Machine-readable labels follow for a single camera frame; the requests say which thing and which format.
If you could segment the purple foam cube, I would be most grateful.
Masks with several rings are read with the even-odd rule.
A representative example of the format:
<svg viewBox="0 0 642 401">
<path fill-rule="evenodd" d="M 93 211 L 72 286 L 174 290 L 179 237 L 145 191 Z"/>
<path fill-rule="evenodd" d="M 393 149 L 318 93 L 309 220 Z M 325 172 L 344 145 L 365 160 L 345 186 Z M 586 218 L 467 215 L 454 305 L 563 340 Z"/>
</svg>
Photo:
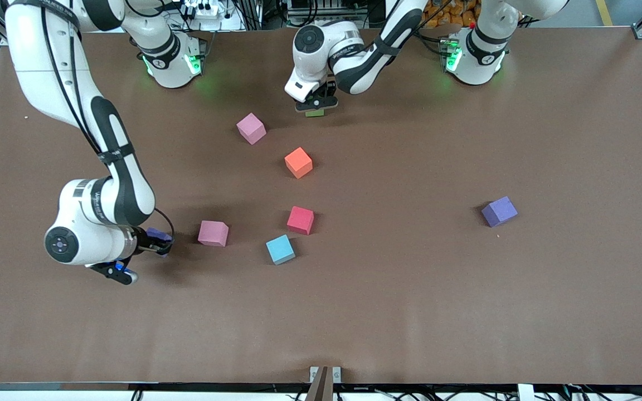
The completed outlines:
<svg viewBox="0 0 642 401">
<path fill-rule="evenodd" d="M 489 227 L 502 225 L 519 215 L 509 196 L 488 203 L 481 213 Z"/>
<path fill-rule="evenodd" d="M 157 238 L 165 238 L 165 239 L 173 238 L 173 236 L 171 236 L 171 234 L 168 234 L 168 233 L 163 232 L 163 231 L 159 231 L 158 229 L 153 228 L 153 227 L 147 228 L 146 231 L 145 231 L 145 234 L 147 234 L 147 236 L 155 236 Z M 169 253 L 156 253 L 156 254 L 158 254 L 161 257 L 167 257 L 169 255 Z"/>
</svg>

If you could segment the pink foam cube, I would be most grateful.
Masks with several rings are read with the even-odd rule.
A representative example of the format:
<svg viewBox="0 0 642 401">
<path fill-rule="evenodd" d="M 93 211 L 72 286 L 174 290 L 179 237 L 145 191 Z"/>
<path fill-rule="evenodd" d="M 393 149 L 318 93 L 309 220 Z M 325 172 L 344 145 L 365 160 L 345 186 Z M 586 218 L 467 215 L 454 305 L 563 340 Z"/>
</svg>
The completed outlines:
<svg viewBox="0 0 642 401">
<path fill-rule="evenodd" d="M 221 221 L 202 221 L 198 232 L 198 243 L 206 246 L 224 247 L 227 243 L 229 226 Z"/>
<path fill-rule="evenodd" d="M 265 125 L 253 113 L 249 113 L 246 117 L 237 122 L 236 127 L 239 130 L 240 135 L 242 135 L 250 145 L 256 144 L 267 134 Z"/>
</svg>

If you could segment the orange foam cube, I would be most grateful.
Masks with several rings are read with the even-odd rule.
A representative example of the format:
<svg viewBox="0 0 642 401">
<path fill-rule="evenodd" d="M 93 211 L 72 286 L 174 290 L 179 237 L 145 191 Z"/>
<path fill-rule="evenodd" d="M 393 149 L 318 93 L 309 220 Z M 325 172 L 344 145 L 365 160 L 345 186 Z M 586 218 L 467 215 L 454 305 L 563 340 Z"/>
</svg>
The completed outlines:
<svg viewBox="0 0 642 401">
<path fill-rule="evenodd" d="M 284 162 L 288 170 L 296 179 L 301 179 L 304 175 L 313 170 L 313 160 L 306 151 L 298 147 L 284 157 Z"/>
</svg>

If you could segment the red foam cube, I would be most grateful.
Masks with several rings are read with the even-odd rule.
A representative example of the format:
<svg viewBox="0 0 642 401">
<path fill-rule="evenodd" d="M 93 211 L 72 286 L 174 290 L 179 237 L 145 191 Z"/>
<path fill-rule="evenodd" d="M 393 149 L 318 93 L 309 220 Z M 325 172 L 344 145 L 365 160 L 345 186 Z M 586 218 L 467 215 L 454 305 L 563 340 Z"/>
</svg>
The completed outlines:
<svg viewBox="0 0 642 401">
<path fill-rule="evenodd" d="M 300 234 L 311 234 L 314 222 L 314 212 L 310 209 L 293 206 L 287 220 L 287 228 Z"/>
</svg>

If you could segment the cyan foam cube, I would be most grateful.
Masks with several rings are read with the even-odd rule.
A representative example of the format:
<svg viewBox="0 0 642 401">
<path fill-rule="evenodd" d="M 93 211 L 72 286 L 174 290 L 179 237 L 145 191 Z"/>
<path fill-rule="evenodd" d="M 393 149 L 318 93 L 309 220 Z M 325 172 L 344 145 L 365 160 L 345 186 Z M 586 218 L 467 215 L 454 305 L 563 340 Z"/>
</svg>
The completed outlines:
<svg viewBox="0 0 642 401">
<path fill-rule="evenodd" d="M 288 262 L 296 257 L 292 243 L 287 234 L 271 239 L 271 241 L 266 243 L 266 248 L 271 261 L 276 266 L 283 264 L 284 262 Z"/>
</svg>

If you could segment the bag of orange snacks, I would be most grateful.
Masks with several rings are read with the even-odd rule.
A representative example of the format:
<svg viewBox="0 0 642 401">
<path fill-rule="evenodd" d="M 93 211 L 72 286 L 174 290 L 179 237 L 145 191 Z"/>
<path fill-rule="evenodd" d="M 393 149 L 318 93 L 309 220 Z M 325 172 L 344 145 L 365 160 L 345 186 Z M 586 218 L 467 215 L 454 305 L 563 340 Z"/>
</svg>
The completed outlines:
<svg viewBox="0 0 642 401">
<path fill-rule="evenodd" d="M 425 28 L 442 25 L 474 27 L 482 11 L 482 0 L 427 0 L 423 12 Z"/>
</svg>

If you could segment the brown mounting pole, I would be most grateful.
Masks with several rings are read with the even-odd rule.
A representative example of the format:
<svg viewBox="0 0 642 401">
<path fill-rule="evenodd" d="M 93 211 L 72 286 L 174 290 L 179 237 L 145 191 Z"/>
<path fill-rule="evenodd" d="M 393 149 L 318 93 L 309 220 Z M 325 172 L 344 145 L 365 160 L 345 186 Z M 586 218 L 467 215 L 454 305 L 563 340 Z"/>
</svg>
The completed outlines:
<svg viewBox="0 0 642 401">
<path fill-rule="evenodd" d="M 332 401 L 333 393 L 332 368 L 318 367 L 304 401 Z"/>
</svg>

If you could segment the metal table edge bracket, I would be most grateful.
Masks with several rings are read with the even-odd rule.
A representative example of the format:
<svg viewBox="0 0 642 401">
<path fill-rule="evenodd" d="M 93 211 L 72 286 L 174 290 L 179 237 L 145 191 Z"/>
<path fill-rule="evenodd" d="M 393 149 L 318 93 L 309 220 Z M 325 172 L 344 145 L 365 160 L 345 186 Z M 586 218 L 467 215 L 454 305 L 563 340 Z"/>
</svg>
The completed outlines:
<svg viewBox="0 0 642 401">
<path fill-rule="evenodd" d="M 308 383 L 313 382 L 314 378 L 316 377 L 317 373 L 319 371 L 318 366 L 312 366 L 310 367 L 309 370 L 309 380 Z M 341 384 L 342 383 L 342 368 L 341 367 L 328 367 L 327 368 L 328 375 L 332 375 L 332 381 L 334 384 Z"/>
</svg>

